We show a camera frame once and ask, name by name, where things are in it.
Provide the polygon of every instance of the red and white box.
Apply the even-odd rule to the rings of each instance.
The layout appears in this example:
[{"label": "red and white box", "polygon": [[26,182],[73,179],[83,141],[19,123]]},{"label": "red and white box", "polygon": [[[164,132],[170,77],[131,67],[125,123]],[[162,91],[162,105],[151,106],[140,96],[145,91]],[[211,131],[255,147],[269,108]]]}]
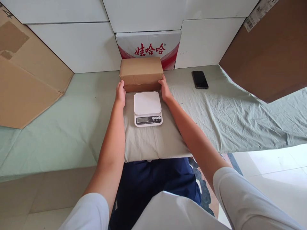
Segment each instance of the red and white box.
[{"label": "red and white box", "polygon": [[117,33],[122,59],[160,57],[163,70],[175,67],[181,31]]}]

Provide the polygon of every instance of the white box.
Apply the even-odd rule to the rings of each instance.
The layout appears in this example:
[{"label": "white box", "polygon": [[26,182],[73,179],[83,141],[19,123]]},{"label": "white box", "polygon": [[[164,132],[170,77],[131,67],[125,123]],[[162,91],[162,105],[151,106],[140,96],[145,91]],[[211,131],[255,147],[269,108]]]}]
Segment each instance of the white box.
[{"label": "white box", "polygon": [[29,27],[74,73],[120,68],[122,59],[109,22]]},{"label": "white box", "polygon": [[186,0],[103,0],[115,33],[180,30]]},{"label": "white box", "polygon": [[185,19],[247,17],[258,0],[188,0]]},{"label": "white box", "polygon": [[175,69],[218,65],[245,18],[185,20]]},{"label": "white box", "polygon": [[107,22],[102,0],[1,0],[23,24]]},{"label": "white box", "polygon": [[181,31],[117,33],[122,59],[160,57],[163,70],[174,69]]}]

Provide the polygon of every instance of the lap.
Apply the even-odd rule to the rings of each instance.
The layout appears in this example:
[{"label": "lap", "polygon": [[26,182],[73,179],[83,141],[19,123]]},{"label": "lap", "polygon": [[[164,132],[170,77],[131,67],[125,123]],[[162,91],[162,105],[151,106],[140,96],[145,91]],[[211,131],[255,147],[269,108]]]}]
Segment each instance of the lap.
[{"label": "lap", "polygon": [[151,198],[161,191],[188,197],[200,205],[200,190],[188,158],[125,163],[111,229],[131,229]]}]

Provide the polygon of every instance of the white sleeve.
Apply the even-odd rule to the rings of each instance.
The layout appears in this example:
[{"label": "white sleeve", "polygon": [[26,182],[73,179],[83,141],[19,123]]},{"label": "white sleeve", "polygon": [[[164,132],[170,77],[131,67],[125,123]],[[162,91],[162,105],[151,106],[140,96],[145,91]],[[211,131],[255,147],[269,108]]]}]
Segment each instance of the white sleeve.
[{"label": "white sleeve", "polygon": [[303,229],[230,167],[217,170],[213,186],[232,229]]},{"label": "white sleeve", "polygon": [[107,230],[109,206],[99,193],[81,197],[59,230],[92,229]]}]

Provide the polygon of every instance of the person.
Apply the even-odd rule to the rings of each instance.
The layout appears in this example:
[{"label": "person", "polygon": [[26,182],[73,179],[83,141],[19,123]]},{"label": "person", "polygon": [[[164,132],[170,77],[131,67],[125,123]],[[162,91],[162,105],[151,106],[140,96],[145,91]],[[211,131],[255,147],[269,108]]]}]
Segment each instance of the person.
[{"label": "person", "polygon": [[[303,229],[226,163],[175,101],[165,77],[158,82],[232,229]],[[60,229],[228,229],[200,207],[199,187],[187,158],[124,163],[125,95],[120,81],[95,173]],[[115,199],[117,209],[111,215]]]}]

